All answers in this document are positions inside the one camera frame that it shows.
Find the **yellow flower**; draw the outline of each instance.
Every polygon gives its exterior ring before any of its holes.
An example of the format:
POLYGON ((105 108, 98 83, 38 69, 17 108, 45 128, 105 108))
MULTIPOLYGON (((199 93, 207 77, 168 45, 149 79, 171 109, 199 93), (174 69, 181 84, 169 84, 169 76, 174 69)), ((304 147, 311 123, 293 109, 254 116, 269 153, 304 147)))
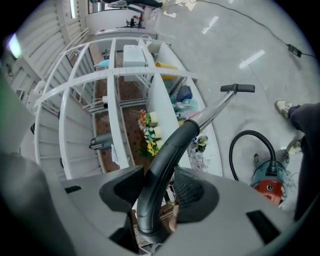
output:
POLYGON ((155 156, 158 153, 158 150, 154 151, 154 145, 156 145, 156 143, 154 143, 154 142, 149 142, 149 144, 148 144, 148 151, 153 156, 155 156))

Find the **black cable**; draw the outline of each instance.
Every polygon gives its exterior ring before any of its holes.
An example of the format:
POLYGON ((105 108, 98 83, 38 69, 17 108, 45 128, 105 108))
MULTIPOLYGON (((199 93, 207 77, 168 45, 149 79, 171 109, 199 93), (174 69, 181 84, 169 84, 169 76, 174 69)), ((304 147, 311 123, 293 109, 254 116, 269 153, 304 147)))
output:
POLYGON ((307 54, 307 53, 301 53, 301 55, 306 55, 306 56, 310 56, 310 57, 314 57, 314 58, 317 58, 316 56, 312 55, 312 54, 307 54))
MULTIPOLYGON (((260 26, 264 27, 265 29, 267 29, 267 30, 268 30, 276 39, 278 39, 281 43, 285 44, 286 46, 289 46, 288 43, 286 43, 286 42, 283 41, 280 37, 278 37, 275 33, 273 33, 270 28, 268 28, 266 25, 264 25, 263 23, 255 20, 254 18, 252 18, 251 16, 249 16, 249 15, 247 15, 247 14, 244 14, 244 13, 242 13, 242 12, 236 10, 236 9, 228 8, 228 7, 226 7, 226 6, 224 6, 224 5, 220 4, 220 3, 217 3, 217 2, 211 2, 211 1, 207 1, 207 0, 195 0, 195 1, 189 0, 189 3, 191 3, 191 4, 194 4, 194 3, 196 3, 196 2, 205 2, 205 3, 208 3, 208 4, 217 5, 217 6, 220 6, 220 7, 224 8, 224 9, 227 9, 227 10, 229 10, 229 11, 233 11, 233 12, 236 12, 237 14, 240 14, 240 15, 242 15, 242 16, 245 16, 245 17, 247 17, 248 19, 252 20, 253 22, 257 23, 258 25, 260 25, 260 26)), ((164 8, 168 8, 168 7, 172 7, 172 6, 177 6, 177 5, 180 5, 180 4, 182 4, 182 3, 187 3, 187 2, 181 1, 181 2, 179 2, 179 3, 175 3, 175 4, 172 4, 172 5, 168 5, 168 6, 164 7, 164 8)), ((314 56, 314 55, 312 55, 312 54, 307 54, 307 53, 303 53, 303 52, 302 52, 301 54, 302 54, 302 55, 306 55, 306 56, 310 56, 310 57, 313 57, 313 58, 317 58, 316 56, 314 56)))
POLYGON ((244 131, 240 132, 237 136, 234 137, 234 139, 231 142, 230 150, 229 150, 229 164, 230 164, 232 175, 236 181, 239 181, 239 179, 238 179, 238 176, 237 176, 235 168, 234 168, 234 162, 233 162, 232 157, 233 157, 233 152, 234 152, 234 146, 235 146, 237 140, 244 135, 252 135, 252 136, 257 137, 259 140, 261 140, 266 145, 266 147, 268 148, 268 150, 270 152, 270 165, 269 166, 270 166, 271 170, 274 170, 276 167, 276 153, 275 153, 275 150, 272 147, 270 141, 265 136, 263 136, 260 132, 257 132, 255 130, 244 130, 244 131))

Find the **black slot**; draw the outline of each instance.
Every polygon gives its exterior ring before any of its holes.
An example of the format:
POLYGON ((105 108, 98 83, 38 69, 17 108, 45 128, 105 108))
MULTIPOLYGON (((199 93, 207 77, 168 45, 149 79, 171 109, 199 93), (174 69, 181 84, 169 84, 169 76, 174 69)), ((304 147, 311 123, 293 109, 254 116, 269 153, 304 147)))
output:
POLYGON ((247 212, 246 215, 259 233, 264 244, 270 243, 280 234, 278 229, 268 220, 262 211, 255 210, 247 212))
POLYGON ((81 190, 82 188, 78 185, 75 185, 75 186, 69 186, 69 187, 66 187, 64 190, 67 194, 70 194, 72 192, 76 192, 78 190, 81 190))

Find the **black coiled cable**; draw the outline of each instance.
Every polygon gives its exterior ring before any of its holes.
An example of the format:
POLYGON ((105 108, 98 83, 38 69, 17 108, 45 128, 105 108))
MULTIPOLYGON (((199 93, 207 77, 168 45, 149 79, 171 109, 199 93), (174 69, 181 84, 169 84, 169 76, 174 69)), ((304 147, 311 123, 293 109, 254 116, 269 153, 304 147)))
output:
POLYGON ((257 137, 259 140, 261 140, 265 145, 266 147, 268 148, 269 152, 270 152, 270 165, 269 165, 269 168, 270 168, 270 171, 274 171, 275 168, 276 168, 276 153, 275 153, 275 150, 274 148, 272 147, 270 141, 265 137, 263 136, 261 133, 255 131, 255 130, 244 130, 242 132, 240 132, 237 136, 234 137, 234 139, 232 140, 231 142, 231 145, 230 145, 230 150, 229 150, 229 164, 230 164, 230 168, 231 168, 231 172, 232 172, 232 175, 234 177, 234 179, 236 181, 239 181, 238 179, 238 176, 235 172, 235 168, 234 168, 234 162, 232 160, 233 158, 233 151, 234 151, 234 146, 237 142, 237 140, 244 136, 244 135, 252 135, 252 136, 255 136, 257 137))

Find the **vacuum wand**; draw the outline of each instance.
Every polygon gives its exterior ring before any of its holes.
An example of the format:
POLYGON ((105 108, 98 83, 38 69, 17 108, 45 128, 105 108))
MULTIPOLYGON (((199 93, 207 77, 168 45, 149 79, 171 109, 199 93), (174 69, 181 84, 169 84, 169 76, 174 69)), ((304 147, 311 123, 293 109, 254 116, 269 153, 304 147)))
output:
POLYGON ((221 86, 221 92, 227 92, 223 96, 222 100, 218 101, 218 104, 213 104, 206 107, 204 110, 194 115, 193 120, 199 126, 200 132, 202 132, 211 122, 220 114, 220 112, 228 105, 233 97, 239 92, 254 93, 256 90, 252 84, 230 84, 221 86))
POLYGON ((151 244, 161 243, 169 236, 159 218, 161 202, 174 168, 178 165, 192 139, 219 115, 238 92, 254 93, 255 86, 231 84, 222 86, 220 90, 227 94, 217 104, 200 111, 175 130, 153 159, 144 177, 144 186, 138 198, 136 212, 138 231, 143 239, 151 244))

